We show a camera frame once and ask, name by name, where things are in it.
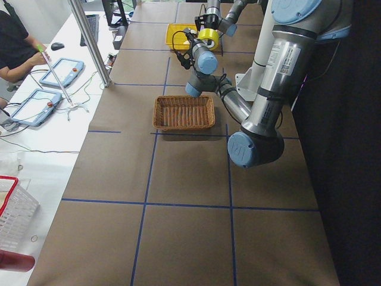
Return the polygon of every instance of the red cylinder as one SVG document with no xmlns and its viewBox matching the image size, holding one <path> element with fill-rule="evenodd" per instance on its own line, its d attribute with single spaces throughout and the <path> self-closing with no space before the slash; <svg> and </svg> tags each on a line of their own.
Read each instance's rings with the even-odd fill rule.
<svg viewBox="0 0 381 286">
<path fill-rule="evenodd" d="M 0 249 L 0 269 L 27 272 L 35 265 L 35 258 L 30 255 Z"/>
</svg>

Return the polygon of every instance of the basket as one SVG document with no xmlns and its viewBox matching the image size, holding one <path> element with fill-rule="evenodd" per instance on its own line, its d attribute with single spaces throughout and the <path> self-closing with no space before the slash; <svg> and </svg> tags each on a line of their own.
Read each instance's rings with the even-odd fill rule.
<svg viewBox="0 0 381 286">
<path fill-rule="evenodd" d="M 182 31 L 185 28 L 190 28 L 197 31 L 196 25 L 194 24 L 169 24 L 167 28 L 167 36 L 165 37 L 165 44 L 169 46 L 170 49 L 173 49 L 173 46 L 176 50 L 186 51 L 189 49 L 189 42 L 184 33 L 176 33 Z"/>
<path fill-rule="evenodd" d="M 26 232 L 39 203 L 19 184 L 15 177 L 0 176 L 0 248 L 15 251 Z"/>
<path fill-rule="evenodd" d="M 162 96 L 155 101 L 154 126 L 158 129 L 207 129 L 214 124 L 211 97 Z"/>
</svg>

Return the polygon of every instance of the tablet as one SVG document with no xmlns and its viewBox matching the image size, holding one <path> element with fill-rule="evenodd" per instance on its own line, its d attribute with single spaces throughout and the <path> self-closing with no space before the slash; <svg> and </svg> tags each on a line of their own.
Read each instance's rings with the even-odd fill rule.
<svg viewBox="0 0 381 286">
<path fill-rule="evenodd" d="M 39 126 L 52 114 L 61 99 L 62 95 L 59 92 L 36 89 L 23 101 L 11 118 L 19 124 Z"/>
<path fill-rule="evenodd" d="M 60 58 L 55 64 L 52 65 L 55 74 L 60 79 L 60 82 L 64 88 L 71 85 L 73 80 L 83 70 L 84 66 L 84 62 L 72 60 L 70 58 Z M 44 76 L 40 79 L 40 83 L 43 85 L 60 88 L 60 85 L 57 83 L 57 80 L 51 71 L 44 74 Z"/>
</svg>

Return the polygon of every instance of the yellow bin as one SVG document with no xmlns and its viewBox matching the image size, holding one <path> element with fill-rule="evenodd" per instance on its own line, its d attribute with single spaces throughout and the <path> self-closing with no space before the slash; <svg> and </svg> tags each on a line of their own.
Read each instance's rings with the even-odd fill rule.
<svg viewBox="0 0 381 286">
<path fill-rule="evenodd" d="M 188 43 L 188 40 L 186 39 L 185 34 L 182 32 L 178 32 L 178 31 L 184 30 L 185 28 L 190 28 L 194 31 L 197 31 L 196 25 L 194 24 L 169 24 L 168 25 L 167 36 L 165 37 L 165 44 L 167 44 L 170 49 L 173 49 L 173 47 L 179 51 L 186 51 L 189 49 L 189 43 Z"/>
</svg>

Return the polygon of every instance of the keyboard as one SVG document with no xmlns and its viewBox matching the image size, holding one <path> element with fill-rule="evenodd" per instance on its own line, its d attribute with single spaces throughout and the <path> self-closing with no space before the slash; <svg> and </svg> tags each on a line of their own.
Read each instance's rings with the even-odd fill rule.
<svg viewBox="0 0 381 286">
<path fill-rule="evenodd" d="M 99 15 L 86 15 L 88 20 L 91 34 L 93 34 L 94 40 L 98 42 L 98 32 L 99 32 Z M 85 39 L 83 35 L 81 35 L 81 41 L 79 43 L 80 46 L 86 46 Z"/>
</svg>

